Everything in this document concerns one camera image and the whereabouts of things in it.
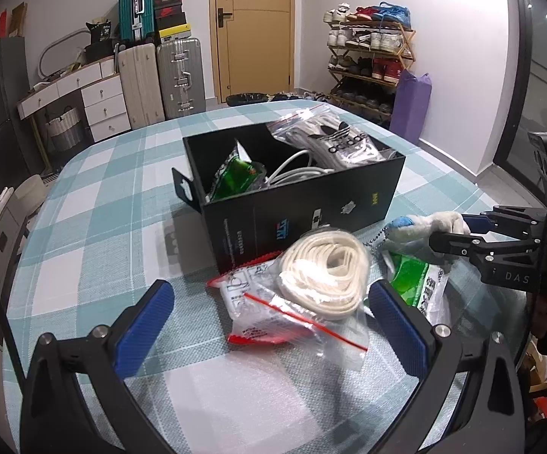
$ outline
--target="beige suitcase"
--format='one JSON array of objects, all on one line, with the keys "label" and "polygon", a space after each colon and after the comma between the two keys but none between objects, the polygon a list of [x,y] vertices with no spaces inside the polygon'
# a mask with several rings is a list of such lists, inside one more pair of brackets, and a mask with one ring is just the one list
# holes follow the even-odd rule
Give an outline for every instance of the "beige suitcase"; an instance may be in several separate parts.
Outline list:
[{"label": "beige suitcase", "polygon": [[118,63],[130,127],[138,129],[164,121],[155,45],[144,44],[120,51]]}]

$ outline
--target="green packet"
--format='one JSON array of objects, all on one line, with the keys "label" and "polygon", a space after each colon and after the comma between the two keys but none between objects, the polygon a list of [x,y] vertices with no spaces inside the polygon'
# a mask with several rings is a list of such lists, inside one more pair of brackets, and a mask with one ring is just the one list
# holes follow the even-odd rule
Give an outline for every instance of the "green packet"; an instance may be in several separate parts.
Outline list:
[{"label": "green packet", "polygon": [[215,173],[209,200],[223,200],[250,191],[264,179],[265,174],[265,167],[258,162],[253,162],[244,147],[236,140],[229,157]]},{"label": "green packet", "polygon": [[[387,280],[402,300],[418,308],[430,323],[449,324],[450,310],[444,299],[448,275],[444,270],[404,254],[390,251],[381,254],[387,266]],[[368,308],[368,298],[364,305]]]}]

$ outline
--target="metal screw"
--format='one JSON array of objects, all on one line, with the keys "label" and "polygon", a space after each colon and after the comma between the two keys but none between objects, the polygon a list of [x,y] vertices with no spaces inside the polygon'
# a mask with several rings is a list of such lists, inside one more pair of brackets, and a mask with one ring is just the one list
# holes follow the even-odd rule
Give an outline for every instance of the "metal screw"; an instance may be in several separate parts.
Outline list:
[{"label": "metal screw", "polygon": [[503,343],[505,341],[505,337],[502,335],[502,333],[499,333],[498,331],[492,332],[492,340],[498,344]]},{"label": "metal screw", "polygon": [[92,330],[92,335],[95,338],[105,338],[105,336],[107,336],[108,333],[109,333],[109,328],[107,326],[103,326],[102,324]]},{"label": "metal screw", "polygon": [[437,336],[441,336],[442,338],[447,338],[448,336],[450,336],[450,333],[451,333],[450,328],[446,326],[445,324],[438,324],[435,327],[435,334]]},{"label": "metal screw", "polygon": [[44,333],[43,335],[40,335],[40,337],[38,338],[38,341],[40,342],[41,345],[48,345],[53,338],[54,336],[52,334]]}]

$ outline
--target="teal suitcase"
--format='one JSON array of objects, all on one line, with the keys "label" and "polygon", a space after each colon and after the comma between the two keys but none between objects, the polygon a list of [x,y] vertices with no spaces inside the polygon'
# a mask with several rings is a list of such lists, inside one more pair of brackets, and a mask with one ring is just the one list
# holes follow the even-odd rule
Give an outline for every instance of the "teal suitcase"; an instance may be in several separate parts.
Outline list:
[{"label": "teal suitcase", "polygon": [[121,45],[154,41],[153,0],[118,0],[118,11]]}]

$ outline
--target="blue gripper pad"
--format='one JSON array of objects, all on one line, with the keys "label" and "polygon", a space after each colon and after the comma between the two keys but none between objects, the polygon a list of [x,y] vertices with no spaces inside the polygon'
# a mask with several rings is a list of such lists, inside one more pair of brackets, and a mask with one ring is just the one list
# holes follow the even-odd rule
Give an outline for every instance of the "blue gripper pad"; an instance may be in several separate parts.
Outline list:
[{"label": "blue gripper pad", "polygon": [[486,215],[463,215],[463,220],[469,225],[471,233],[493,232],[496,228],[494,223]]},{"label": "blue gripper pad", "polygon": [[[385,282],[387,288],[381,282],[382,280],[376,281],[370,286],[368,292],[370,310],[406,373],[423,380],[429,370],[430,357],[427,343],[407,315],[402,312],[399,302],[395,299],[395,297],[397,299],[401,297],[388,282]],[[404,306],[418,312],[420,316],[416,317],[426,320],[418,309],[408,308],[406,304]]]},{"label": "blue gripper pad", "polygon": [[155,285],[159,288],[116,345],[114,369],[121,379],[136,375],[175,306],[172,286],[167,281],[157,280],[147,292]]}]

